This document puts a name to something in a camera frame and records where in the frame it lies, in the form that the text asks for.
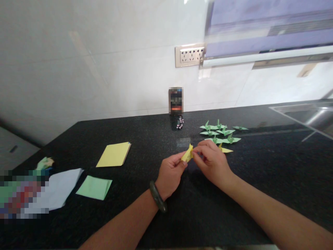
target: black countertop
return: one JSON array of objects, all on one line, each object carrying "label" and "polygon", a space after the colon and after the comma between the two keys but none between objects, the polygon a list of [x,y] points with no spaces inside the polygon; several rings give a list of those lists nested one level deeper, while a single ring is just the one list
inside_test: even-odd
[{"label": "black countertop", "polygon": [[[242,140],[225,148],[235,174],[259,190],[333,231],[333,141],[268,107],[252,106],[186,112],[175,129],[168,114],[78,122],[14,170],[34,169],[45,156],[56,172],[85,171],[66,205],[41,219],[2,225],[2,249],[77,248],[129,206],[158,176],[162,159],[196,146],[207,138],[199,127],[244,126]],[[106,145],[131,142],[121,167],[96,168]],[[113,180],[104,201],[75,194],[87,175]],[[193,161],[176,192],[167,200],[168,213],[155,216],[139,248],[175,248],[271,243],[254,220],[210,183]]]}]

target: yellow paper being folded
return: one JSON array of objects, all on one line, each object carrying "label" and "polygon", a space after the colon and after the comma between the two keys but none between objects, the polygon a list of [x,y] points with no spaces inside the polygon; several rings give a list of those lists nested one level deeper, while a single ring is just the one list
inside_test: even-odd
[{"label": "yellow paper being folded", "polygon": [[188,147],[188,150],[183,155],[183,157],[181,158],[181,160],[189,162],[193,158],[192,151],[193,151],[193,146],[190,144],[190,146]]},{"label": "yellow paper being folded", "polygon": [[219,145],[219,149],[221,149],[221,151],[222,151],[223,153],[230,153],[230,152],[233,152],[233,150],[223,148],[223,147],[222,147],[222,143]]}]

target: electrical outlet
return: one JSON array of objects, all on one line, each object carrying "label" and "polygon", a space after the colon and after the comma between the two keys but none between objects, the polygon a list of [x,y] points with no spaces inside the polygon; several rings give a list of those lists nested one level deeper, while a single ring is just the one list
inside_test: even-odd
[{"label": "electrical outlet", "polygon": [[175,62],[177,67],[200,65],[205,53],[205,44],[190,44],[175,48]]},{"label": "electrical outlet", "polygon": [[204,49],[205,47],[201,47],[201,48],[196,48],[195,50],[195,58],[197,61],[201,61],[201,59],[203,58],[203,53],[204,53]]},{"label": "electrical outlet", "polygon": [[183,50],[180,52],[180,63],[187,63],[188,62],[188,51]]},{"label": "electrical outlet", "polygon": [[188,51],[188,61],[195,61],[196,56],[195,56],[195,50],[191,49]]}]

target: hand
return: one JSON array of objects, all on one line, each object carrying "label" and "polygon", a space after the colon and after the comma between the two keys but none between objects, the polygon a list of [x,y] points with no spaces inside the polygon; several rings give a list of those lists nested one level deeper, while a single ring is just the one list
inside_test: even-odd
[{"label": "hand", "polygon": [[180,162],[184,154],[185,152],[181,152],[162,161],[155,185],[163,201],[173,194],[180,183],[180,177],[187,167],[187,162]]},{"label": "hand", "polygon": [[233,184],[234,173],[231,171],[224,153],[211,140],[198,143],[193,149],[193,159],[203,174],[224,191]]}]

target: bangle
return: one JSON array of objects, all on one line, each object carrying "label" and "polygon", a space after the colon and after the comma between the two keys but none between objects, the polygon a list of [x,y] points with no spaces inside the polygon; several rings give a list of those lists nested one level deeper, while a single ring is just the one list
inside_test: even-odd
[{"label": "bangle", "polygon": [[157,190],[157,187],[155,186],[155,182],[154,181],[150,181],[149,183],[149,189],[150,192],[152,193],[152,196],[157,204],[157,206],[159,207],[159,209],[161,210],[162,213],[166,213],[167,212],[167,204],[162,200],[159,191]]}]

